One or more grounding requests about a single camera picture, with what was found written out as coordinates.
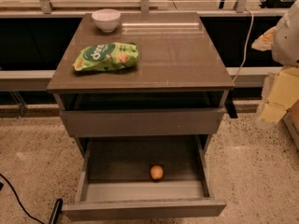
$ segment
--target snack bag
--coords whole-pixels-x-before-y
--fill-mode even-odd
[[[138,50],[133,43],[111,43],[87,47],[73,66],[76,71],[115,71],[137,64]]]

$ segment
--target bag of chips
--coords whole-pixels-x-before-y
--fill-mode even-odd
[[[137,64],[138,50],[133,43],[111,43],[87,47],[73,66],[76,71],[115,71]]]

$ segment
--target bowl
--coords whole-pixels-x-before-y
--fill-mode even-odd
[[[114,9],[101,9],[92,14],[95,25],[104,33],[113,32],[121,21],[121,13]]]

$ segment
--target table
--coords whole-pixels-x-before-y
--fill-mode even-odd
[[[135,42],[135,68],[76,74],[72,63],[88,46]],[[82,19],[48,91],[84,156],[73,221],[214,217],[225,207],[206,180],[204,154],[234,87],[196,13],[121,14],[104,34],[91,14]],[[152,164],[164,167],[150,180]]]

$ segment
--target drawer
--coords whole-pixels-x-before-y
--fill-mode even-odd
[[[224,108],[62,111],[70,136],[139,136],[216,133]]]
[[[150,179],[160,164],[164,177]],[[216,217],[225,201],[215,200],[206,181],[197,136],[94,138],[88,145],[72,221],[167,217]]]

